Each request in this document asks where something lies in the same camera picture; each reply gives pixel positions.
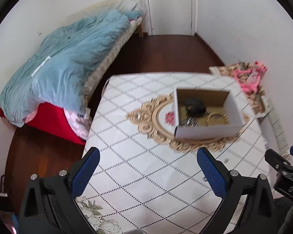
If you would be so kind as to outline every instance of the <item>floral pattern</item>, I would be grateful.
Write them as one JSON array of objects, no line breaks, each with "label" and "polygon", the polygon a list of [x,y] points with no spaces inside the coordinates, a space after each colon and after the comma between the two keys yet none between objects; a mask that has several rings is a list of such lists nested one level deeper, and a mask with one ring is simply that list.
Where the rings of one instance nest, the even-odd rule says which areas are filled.
[{"label": "floral pattern", "polygon": [[165,114],[165,123],[168,123],[171,126],[175,125],[175,113],[174,112],[168,112],[167,114]]},{"label": "floral pattern", "polygon": [[100,212],[103,208],[96,205],[95,200],[93,202],[88,200],[87,204],[85,197],[77,197],[76,203],[97,234],[121,234],[118,222],[114,219],[105,220]]}]

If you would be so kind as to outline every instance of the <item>white tablecloth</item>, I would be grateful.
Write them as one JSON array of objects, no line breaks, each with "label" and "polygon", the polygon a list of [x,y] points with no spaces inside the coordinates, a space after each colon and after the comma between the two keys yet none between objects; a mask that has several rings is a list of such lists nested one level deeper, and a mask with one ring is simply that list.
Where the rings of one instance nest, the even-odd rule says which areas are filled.
[{"label": "white tablecloth", "polygon": [[[234,143],[213,156],[242,176],[269,172],[265,139],[255,114],[235,81],[197,73],[146,73],[113,76],[103,94],[85,151],[100,150],[99,166],[78,200],[99,234],[141,228],[146,234],[197,234],[221,199],[204,179],[196,152],[176,153],[140,134],[126,119],[141,104],[170,94],[175,87],[230,90],[250,121]],[[238,216],[229,224],[232,230]]]}]

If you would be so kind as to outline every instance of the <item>white door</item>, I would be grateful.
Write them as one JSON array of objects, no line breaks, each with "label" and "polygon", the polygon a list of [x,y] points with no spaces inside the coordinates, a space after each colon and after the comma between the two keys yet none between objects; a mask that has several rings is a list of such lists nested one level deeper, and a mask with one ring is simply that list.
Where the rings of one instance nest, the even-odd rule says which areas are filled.
[{"label": "white door", "polygon": [[191,35],[191,0],[149,0],[152,35]]}]

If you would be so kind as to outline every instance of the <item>light blue comforter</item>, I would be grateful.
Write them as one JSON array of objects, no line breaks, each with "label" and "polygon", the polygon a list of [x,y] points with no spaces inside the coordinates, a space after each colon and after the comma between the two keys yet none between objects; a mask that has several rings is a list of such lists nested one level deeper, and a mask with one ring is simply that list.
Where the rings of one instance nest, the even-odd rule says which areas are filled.
[{"label": "light blue comforter", "polygon": [[[124,14],[106,11],[53,31],[0,94],[5,117],[21,127],[23,119],[43,102],[84,114],[83,89],[88,74],[98,67],[128,28],[128,19],[141,15],[140,11]],[[39,66],[48,56],[51,59]]]}]

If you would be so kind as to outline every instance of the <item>white box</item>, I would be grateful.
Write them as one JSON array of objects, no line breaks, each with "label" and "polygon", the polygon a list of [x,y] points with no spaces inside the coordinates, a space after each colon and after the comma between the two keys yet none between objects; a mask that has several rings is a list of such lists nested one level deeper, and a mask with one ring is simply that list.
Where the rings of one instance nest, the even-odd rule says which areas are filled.
[{"label": "white box", "polygon": [[[210,126],[199,125],[197,127],[179,126],[179,105],[182,105],[182,99],[185,98],[199,98],[207,106],[207,109],[209,106],[215,105],[215,103],[217,105],[222,105],[222,108],[229,119],[229,124]],[[229,91],[177,88],[174,90],[173,108],[175,112],[176,139],[203,140],[233,137],[244,125],[242,114],[237,108],[232,93]]]}]

